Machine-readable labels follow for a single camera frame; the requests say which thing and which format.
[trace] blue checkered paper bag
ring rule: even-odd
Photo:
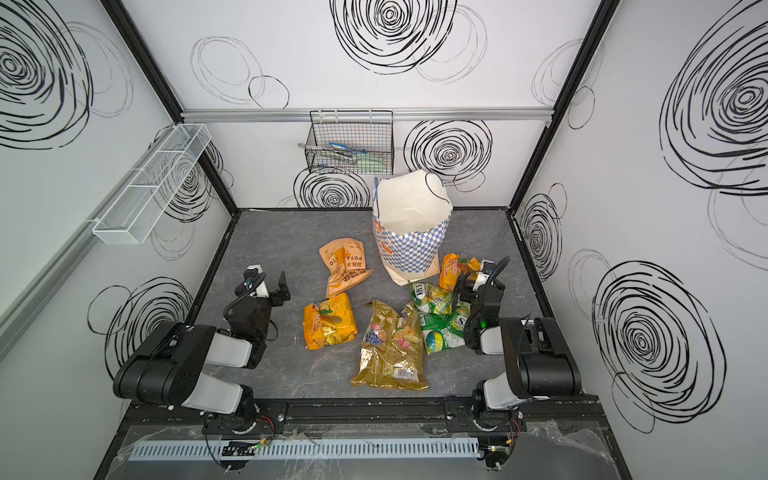
[[[373,236],[384,267],[395,283],[436,275],[438,249],[453,206],[440,177],[417,170],[376,181]]]

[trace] black corner post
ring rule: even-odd
[[[525,197],[525,193],[531,186],[541,161],[544,160],[547,154],[547,149],[552,143],[554,134],[558,131],[560,123],[568,112],[568,107],[571,105],[576,90],[579,88],[581,79],[584,77],[587,68],[589,68],[592,56],[598,49],[598,45],[603,39],[603,34],[608,28],[608,24],[611,23],[616,7],[619,6],[620,2],[621,0],[602,0],[600,2],[598,11],[594,14],[592,23],[589,25],[584,41],[581,43],[581,47],[576,55],[576,60],[574,60],[574,64],[571,66],[571,71],[568,72],[563,88],[560,90],[560,95],[554,103],[551,123],[541,132],[536,148],[533,150],[533,155],[531,155],[531,160],[528,161],[528,166],[525,168],[523,177],[518,184],[518,189],[515,191],[512,202],[509,204],[512,216],[515,215],[523,203],[523,197]]]
[[[181,104],[179,104],[176,95],[174,95],[173,91],[170,89],[170,85],[165,80],[157,63],[155,63],[154,58],[152,58],[152,54],[149,52],[147,44],[145,44],[144,40],[141,38],[134,21],[131,19],[131,16],[123,5],[123,2],[121,2],[121,0],[101,0],[101,4],[112,19],[114,26],[120,32],[123,41],[131,50],[131,53],[141,67],[141,70],[144,72],[144,75],[146,75],[147,80],[149,80],[157,97],[170,115],[170,119],[173,122],[184,121],[181,117]],[[214,187],[214,190],[230,216],[234,217],[237,215],[237,205],[235,204],[232,195],[230,195],[227,186],[224,185],[224,182],[221,180],[219,172],[210,161],[210,157],[206,151],[203,152],[197,163],[200,165],[200,168],[203,170],[206,177],[208,177],[208,181]]]

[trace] yellow snack bag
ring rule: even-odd
[[[304,340],[310,350],[349,342],[356,334],[357,323],[346,293],[304,307]]]
[[[471,260],[463,255],[449,253],[442,258],[442,272],[440,273],[440,287],[453,291],[458,276],[462,273],[474,273],[480,270],[482,265],[476,258]]]
[[[366,270],[366,253],[362,242],[353,238],[339,238],[320,249],[331,276],[328,278],[327,296],[347,291],[362,282],[373,270]]]
[[[378,300],[360,350],[360,370],[350,382],[383,389],[423,390],[424,340],[419,315],[413,302],[401,315]]]

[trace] orange snack package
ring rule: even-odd
[[[308,349],[349,342],[356,334],[357,323],[346,293],[304,307],[304,340]]]
[[[339,238],[320,249],[331,276],[328,279],[327,296],[347,291],[373,273],[366,270],[366,252],[362,242],[353,238]]]
[[[471,260],[463,255],[449,253],[442,258],[442,272],[440,273],[440,287],[445,290],[453,291],[456,286],[458,276],[462,273],[474,273],[481,268],[480,261],[476,258]]]

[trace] barcode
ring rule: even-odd
[[[395,369],[395,374],[393,376],[396,379],[414,380],[415,382],[419,381],[419,373],[410,369]]]

